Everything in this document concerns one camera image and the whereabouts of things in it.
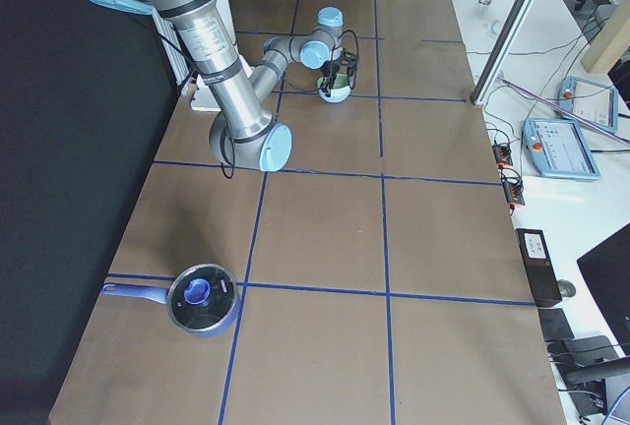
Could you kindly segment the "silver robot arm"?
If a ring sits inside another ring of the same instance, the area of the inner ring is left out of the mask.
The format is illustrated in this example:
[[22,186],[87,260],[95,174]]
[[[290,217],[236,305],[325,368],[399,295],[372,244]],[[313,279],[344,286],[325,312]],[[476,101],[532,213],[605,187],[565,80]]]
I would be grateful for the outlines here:
[[276,37],[262,61],[247,73],[217,8],[218,0],[90,0],[126,13],[160,17],[174,25],[220,112],[209,133],[214,156],[227,166],[262,172],[282,169],[292,134],[262,103],[291,63],[320,70],[339,62],[343,13],[322,9],[308,35]]

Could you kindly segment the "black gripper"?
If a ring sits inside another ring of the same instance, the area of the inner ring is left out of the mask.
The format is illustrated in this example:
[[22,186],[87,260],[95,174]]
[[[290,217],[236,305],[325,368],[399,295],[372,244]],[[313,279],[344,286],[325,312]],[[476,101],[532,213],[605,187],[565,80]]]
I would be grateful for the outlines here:
[[334,61],[326,61],[322,66],[322,75],[320,83],[320,93],[322,95],[330,95],[335,86],[337,73],[340,71],[339,63]]

